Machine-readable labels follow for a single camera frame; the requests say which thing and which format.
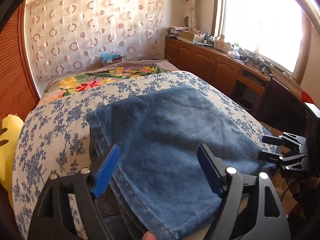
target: wall covering with circle pattern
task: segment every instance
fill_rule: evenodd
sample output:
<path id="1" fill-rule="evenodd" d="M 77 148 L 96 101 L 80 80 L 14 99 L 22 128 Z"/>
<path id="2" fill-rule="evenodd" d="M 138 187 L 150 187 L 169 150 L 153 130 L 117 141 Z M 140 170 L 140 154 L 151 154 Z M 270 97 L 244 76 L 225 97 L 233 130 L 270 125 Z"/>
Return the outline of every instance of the wall covering with circle pattern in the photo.
<path id="1" fill-rule="evenodd" d="M 156 58 L 163 11 L 163 0 L 33 1 L 26 5 L 25 37 L 34 78 L 91 70 L 102 52 Z"/>

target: window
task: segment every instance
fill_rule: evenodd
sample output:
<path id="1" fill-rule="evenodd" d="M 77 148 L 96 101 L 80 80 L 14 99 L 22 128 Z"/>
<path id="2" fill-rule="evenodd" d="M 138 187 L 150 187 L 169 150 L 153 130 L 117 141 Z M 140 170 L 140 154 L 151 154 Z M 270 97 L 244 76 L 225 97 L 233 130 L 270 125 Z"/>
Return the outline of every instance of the window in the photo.
<path id="1" fill-rule="evenodd" d="M 225 41 L 295 73 L 302 38 L 302 10 L 295 0 L 227 0 Z"/>

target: white device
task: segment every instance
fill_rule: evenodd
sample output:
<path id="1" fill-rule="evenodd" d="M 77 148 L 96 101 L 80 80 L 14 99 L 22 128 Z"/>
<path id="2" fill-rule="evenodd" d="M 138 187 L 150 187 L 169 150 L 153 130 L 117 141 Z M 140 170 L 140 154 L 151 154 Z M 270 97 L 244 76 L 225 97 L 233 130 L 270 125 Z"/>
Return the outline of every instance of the white device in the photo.
<path id="1" fill-rule="evenodd" d="M 240 54 L 237 51 L 228 51 L 227 55 L 231 58 L 240 58 Z"/>

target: blue gripper pad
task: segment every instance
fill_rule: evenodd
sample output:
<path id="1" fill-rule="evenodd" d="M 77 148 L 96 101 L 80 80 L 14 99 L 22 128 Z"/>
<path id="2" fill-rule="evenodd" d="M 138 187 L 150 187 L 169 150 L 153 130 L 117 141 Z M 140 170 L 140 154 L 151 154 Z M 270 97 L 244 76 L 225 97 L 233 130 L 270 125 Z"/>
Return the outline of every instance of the blue gripper pad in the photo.
<path id="1" fill-rule="evenodd" d="M 91 193 L 95 199 L 106 191 L 109 180 L 112 177 L 119 159 L 120 147 L 118 145 L 114 145 L 94 176 L 94 188 L 91 190 Z"/>
<path id="2" fill-rule="evenodd" d="M 214 157 L 214 155 L 212 154 L 212 152 L 206 144 L 200 144 L 198 146 L 197 158 L 212 192 L 217 194 L 219 197 L 222 197 L 226 191 L 226 189 L 224 189 L 222 186 L 223 178 L 212 161 L 217 161 L 220 164 L 220 166 L 224 168 L 225 166 L 222 163 L 222 160 L 220 158 Z"/>

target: stack of books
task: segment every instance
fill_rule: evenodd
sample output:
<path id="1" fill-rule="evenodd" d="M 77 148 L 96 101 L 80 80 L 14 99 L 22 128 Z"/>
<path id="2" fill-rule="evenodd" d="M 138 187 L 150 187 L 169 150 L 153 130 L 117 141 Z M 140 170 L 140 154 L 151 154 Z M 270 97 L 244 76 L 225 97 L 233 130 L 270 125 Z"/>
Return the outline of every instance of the stack of books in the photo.
<path id="1" fill-rule="evenodd" d="M 181 31 L 187 31 L 188 27 L 176 27 L 176 26 L 171 26 L 167 28 L 167 37 L 168 38 L 177 38 L 180 36 Z"/>

